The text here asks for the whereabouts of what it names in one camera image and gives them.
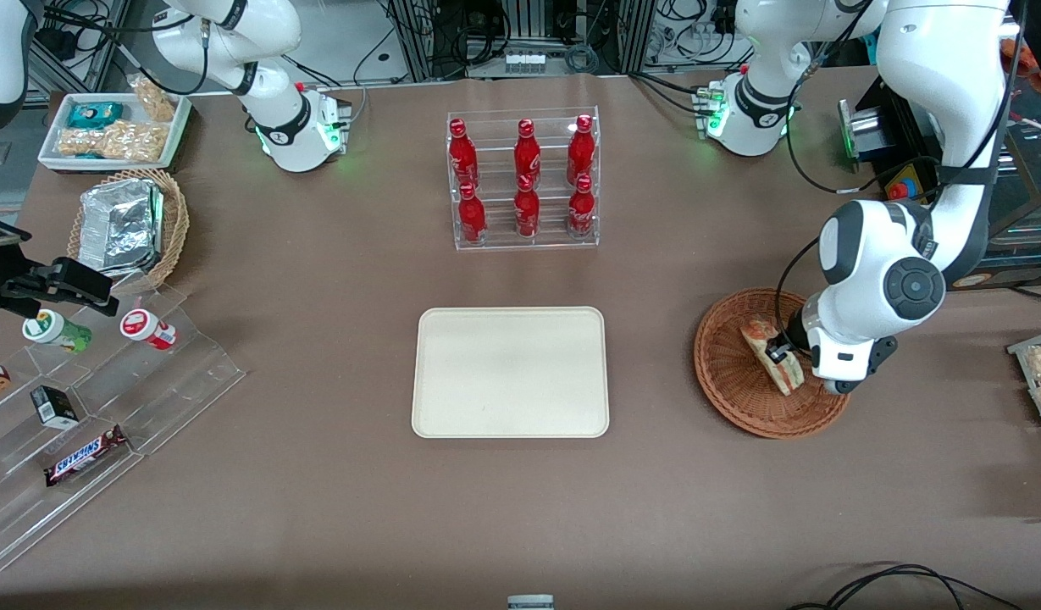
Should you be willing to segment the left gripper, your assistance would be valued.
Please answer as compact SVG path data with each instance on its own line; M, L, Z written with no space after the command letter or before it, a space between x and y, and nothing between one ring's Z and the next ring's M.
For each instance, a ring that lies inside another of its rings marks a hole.
M822 293L811 295L806 305L789 319L786 335L767 340L769 360L781 364L794 355L794 347L810 348L815 377L832 382L861 382L869 375L875 339L842 337L830 328L822 313Z

